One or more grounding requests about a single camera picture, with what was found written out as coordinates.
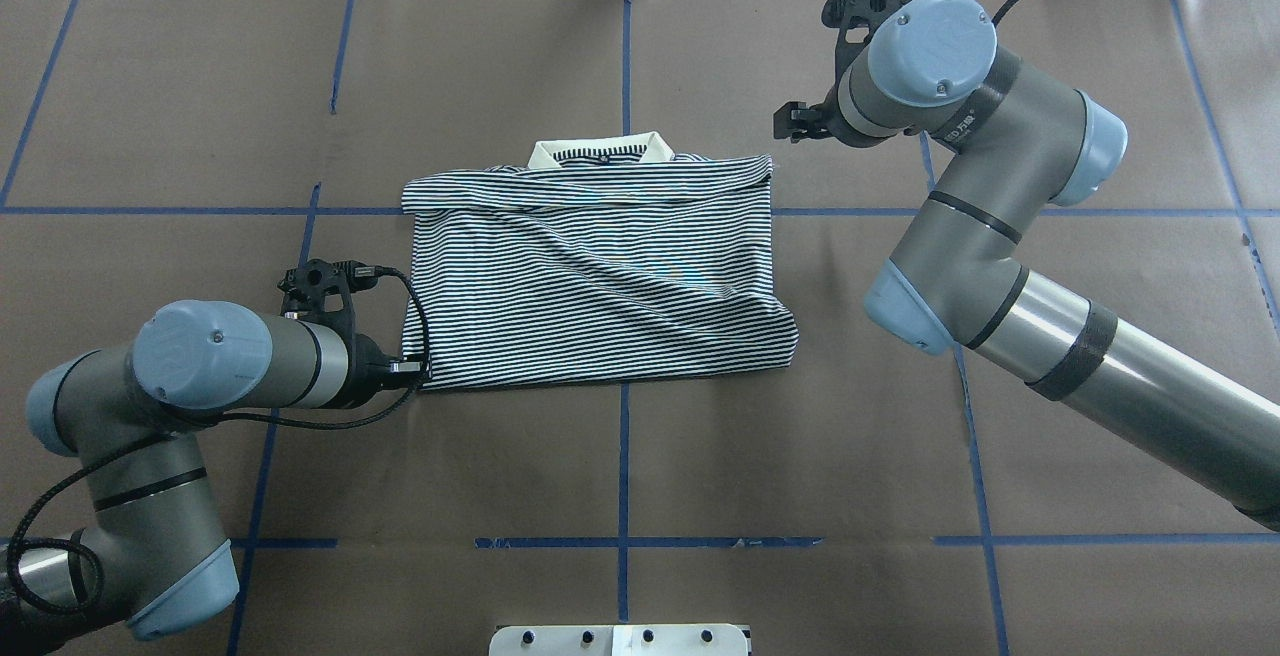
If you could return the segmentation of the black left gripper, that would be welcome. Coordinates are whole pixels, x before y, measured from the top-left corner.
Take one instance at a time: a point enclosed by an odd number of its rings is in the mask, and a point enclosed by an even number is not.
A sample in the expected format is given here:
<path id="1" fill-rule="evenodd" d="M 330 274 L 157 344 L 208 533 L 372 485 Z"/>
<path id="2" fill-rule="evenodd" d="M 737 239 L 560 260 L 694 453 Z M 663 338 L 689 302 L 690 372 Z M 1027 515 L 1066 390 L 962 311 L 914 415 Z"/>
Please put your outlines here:
<path id="1" fill-rule="evenodd" d="M 349 346 L 349 368 L 346 378 L 346 409 L 367 404 L 383 391 L 385 374 L 416 377 L 424 373 L 420 360 L 392 360 L 366 334 L 355 334 Z"/>

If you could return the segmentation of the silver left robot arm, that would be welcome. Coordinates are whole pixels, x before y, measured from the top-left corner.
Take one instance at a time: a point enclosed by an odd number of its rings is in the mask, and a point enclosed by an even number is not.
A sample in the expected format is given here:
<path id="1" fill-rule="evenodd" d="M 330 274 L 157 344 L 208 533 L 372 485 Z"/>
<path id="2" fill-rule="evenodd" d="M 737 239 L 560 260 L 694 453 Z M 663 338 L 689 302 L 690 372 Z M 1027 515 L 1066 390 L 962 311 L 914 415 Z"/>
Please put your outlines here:
<path id="1" fill-rule="evenodd" d="M 225 301 L 159 309 L 129 342 L 41 375 L 26 404 L 46 450 L 79 461 L 92 524 L 60 538 L 24 515 L 3 548 L 3 652 L 46 655 L 115 623 L 138 641 L 197 627 L 241 582 L 197 433 L 274 409 L 353 409 L 430 372 L 364 334 Z"/>

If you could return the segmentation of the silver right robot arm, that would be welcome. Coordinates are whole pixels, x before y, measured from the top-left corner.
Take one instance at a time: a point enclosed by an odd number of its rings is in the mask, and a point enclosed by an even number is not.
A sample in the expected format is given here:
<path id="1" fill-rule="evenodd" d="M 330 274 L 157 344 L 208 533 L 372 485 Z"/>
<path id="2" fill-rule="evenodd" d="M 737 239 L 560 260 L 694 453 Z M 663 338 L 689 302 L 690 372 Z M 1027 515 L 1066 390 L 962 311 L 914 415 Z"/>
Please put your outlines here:
<path id="1" fill-rule="evenodd" d="M 961 346 L 1277 529 L 1277 405 L 1032 269 L 1018 249 L 1117 168 L 1125 123 L 997 40 L 977 0 L 827 0 L 826 100 L 776 138 L 872 147 L 920 135 L 952 159 L 864 308 L 904 343 Z"/>

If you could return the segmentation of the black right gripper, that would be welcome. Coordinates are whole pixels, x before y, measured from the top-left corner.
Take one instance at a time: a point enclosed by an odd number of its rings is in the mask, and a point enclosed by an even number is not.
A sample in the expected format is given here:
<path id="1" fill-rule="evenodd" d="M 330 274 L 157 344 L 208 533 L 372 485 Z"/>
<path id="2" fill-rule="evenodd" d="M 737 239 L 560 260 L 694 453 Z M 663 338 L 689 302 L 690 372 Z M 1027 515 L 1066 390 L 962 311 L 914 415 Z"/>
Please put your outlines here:
<path id="1" fill-rule="evenodd" d="M 835 138 L 849 147 L 861 146 L 861 133 L 844 117 L 840 86 L 832 86 L 822 104 L 787 104 L 788 120 L 773 124 L 773 138 L 797 144 L 804 140 Z"/>

